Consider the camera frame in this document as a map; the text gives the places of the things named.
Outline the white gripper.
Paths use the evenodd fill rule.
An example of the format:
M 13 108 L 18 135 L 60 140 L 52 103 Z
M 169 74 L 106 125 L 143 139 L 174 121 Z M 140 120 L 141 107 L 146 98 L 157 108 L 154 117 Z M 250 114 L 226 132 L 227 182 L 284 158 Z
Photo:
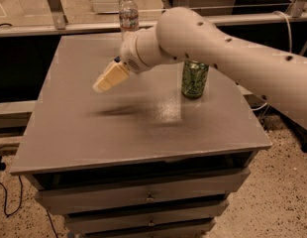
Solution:
M 141 73 L 152 69 L 146 61 L 150 54 L 150 44 L 153 37 L 149 32 L 128 32 L 120 47 L 120 59 L 112 60 L 103 73 L 93 83 L 92 88 L 98 93 L 103 93 L 117 84 L 128 79 L 130 71 Z

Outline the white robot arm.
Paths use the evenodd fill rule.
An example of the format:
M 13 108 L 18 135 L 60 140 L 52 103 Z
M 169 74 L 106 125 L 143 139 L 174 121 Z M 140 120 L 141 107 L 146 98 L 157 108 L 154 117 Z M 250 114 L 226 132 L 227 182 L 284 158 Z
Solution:
M 129 33 L 93 89 L 102 93 L 132 72 L 185 60 L 218 69 L 307 130 L 307 58 L 229 36 L 188 8 L 169 9 L 155 26 Z

